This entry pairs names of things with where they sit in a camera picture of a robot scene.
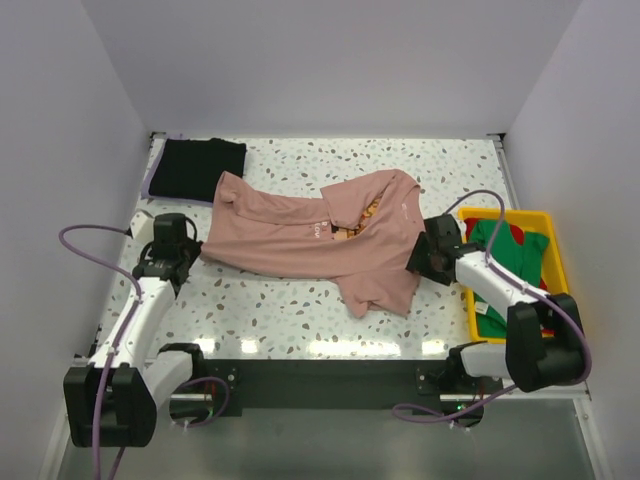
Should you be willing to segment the pink printed t-shirt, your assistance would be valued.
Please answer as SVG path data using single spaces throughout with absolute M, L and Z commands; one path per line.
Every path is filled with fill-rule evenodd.
M 268 194 L 223 174 L 203 257 L 265 276 L 332 281 L 357 318 L 370 310 L 408 315 L 420 283 L 406 268 L 424 230 L 419 184 L 391 169 L 320 193 Z

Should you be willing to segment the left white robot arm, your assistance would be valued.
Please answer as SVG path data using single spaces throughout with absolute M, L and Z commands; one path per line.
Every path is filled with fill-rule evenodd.
M 78 447 L 144 447 L 158 412 L 180 387 L 200 390 L 207 380 L 201 348 L 167 344 L 147 359 L 155 332 L 201 253 L 194 222 L 181 213 L 139 211 L 126 235 L 145 246 L 132 271 L 123 311 L 88 358 L 74 361 L 63 380 L 71 439 Z

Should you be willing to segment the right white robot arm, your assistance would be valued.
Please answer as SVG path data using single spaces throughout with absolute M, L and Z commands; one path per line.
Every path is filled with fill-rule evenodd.
M 478 294 L 506 321 L 503 344 L 487 341 L 452 349 L 445 379 L 459 393 L 481 377 L 507 379 L 523 392 L 583 382 L 592 360 L 575 300 L 529 284 L 492 255 L 485 245 L 465 242 L 450 214 L 428 218 L 418 234 L 406 269 L 436 283 L 459 283 Z

